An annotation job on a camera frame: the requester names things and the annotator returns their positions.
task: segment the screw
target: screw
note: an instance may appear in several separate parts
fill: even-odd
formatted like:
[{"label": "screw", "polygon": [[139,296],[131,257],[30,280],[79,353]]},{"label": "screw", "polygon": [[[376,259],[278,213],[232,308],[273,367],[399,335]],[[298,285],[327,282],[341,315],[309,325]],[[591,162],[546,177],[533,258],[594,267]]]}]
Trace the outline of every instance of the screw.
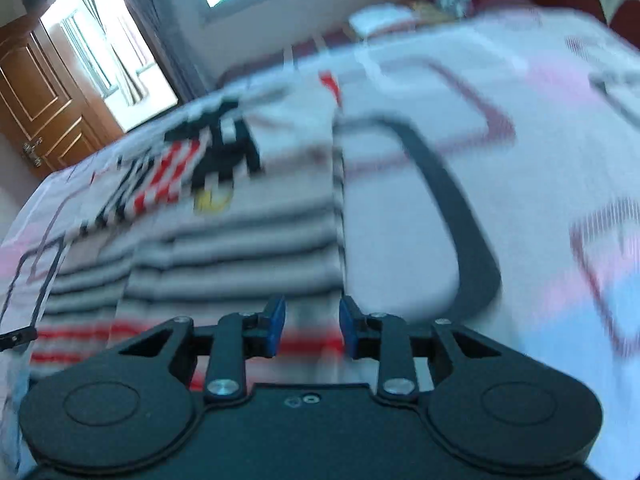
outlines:
[{"label": "screw", "polygon": [[239,389],[240,384],[236,383],[233,379],[216,379],[207,384],[209,393],[220,397],[231,396]]},{"label": "screw", "polygon": [[382,387],[391,395],[409,395],[415,390],[414,382],[405,378],[389,379],[385,381]]},{"label": "screw", "polygon": [[284,404],[290,408],[299,408],[302,406],[302,399],[300,397],[287,397],[284,399]]},{"label": "screw", "polygon": [[306,394],[302,397],[302,401],[307,404],[317,404],[320,402],[320,396],[318,394]]}]

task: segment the patterned bedspread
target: patterned bedspread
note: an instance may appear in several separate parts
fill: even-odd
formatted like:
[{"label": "patterned bedspread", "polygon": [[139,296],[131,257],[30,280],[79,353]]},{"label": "patterned bedspread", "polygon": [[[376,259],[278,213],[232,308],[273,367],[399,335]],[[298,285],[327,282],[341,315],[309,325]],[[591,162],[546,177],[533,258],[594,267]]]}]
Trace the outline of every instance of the patterned bedspread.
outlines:
[{"label": "patterned bedspread", "polygon": [[[0,354],[7,467],[33,465],[15,415],[29,378],[177,315],[209,324],[284,294],[281,355],[249,362],[249,382],[375,384],[374,363],[340,355],[346,292],[366,312],[465,322],[583,381],[605,413],[590,466],[632,480],[639,73],[587,16],[496,12],[228,86],[51,175],[0,248],[0,329],[40,333]],[[499,294],[474,267],[486,248]]]}]

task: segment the brown door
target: brown door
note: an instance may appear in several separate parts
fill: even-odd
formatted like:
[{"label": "brown door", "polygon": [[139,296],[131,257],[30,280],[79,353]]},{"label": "brown door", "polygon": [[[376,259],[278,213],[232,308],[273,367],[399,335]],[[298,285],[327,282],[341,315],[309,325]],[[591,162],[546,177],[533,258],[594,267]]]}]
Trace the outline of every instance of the brown door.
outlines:
[{"label": "brown door", "polygon": [[123,135],[102,100],[87,96],[40,20],[0,28],[0,132],[43,178]]}]

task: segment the white floor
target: white floor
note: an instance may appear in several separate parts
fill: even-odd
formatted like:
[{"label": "white floor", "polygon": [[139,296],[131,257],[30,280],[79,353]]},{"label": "white floor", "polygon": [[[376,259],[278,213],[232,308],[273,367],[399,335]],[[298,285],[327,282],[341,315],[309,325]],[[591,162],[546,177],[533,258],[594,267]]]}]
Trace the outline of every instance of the white floor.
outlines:
[{"label": "white floor", "polygon": [[120,90],[104,100],[125,132],[132,130],[167,108],[171,108],[178,102],[158,65],[155,64],[140,74],[140,81],[149,90],[149,95],[137,105],[127,106]]}]

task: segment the curtain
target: curtain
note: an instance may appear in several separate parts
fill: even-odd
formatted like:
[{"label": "curtain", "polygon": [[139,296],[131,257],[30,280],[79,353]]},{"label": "curtain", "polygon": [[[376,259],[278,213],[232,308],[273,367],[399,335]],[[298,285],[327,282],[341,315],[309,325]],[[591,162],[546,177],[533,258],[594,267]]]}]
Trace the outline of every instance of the curtain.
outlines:
[{"label": "curtain", "polygon": [[174,16],[171,0],[125,0],[137,14],[162,57],[165,74],[185,103],[207,93],[204,81],[210,81],[202,65],[196,65],[196,53],[185,41]]},{"label": "curtain", "polygon": [[138,104],[148,95],[148,91],[142,84],[142,81],[140,81],[140,78],[138,78],[138,75],[127,69],[120,59],[114,42],[110,41],[109,27],[105,27],[103,20],[100,18],[100,12],[95,0],[82,0],[82,2],[104,34],[111,57],[113,58],[114,65],[116,67],[116,79],[118,80],[118,86],[124,96],[125,102],[128,106]]}]

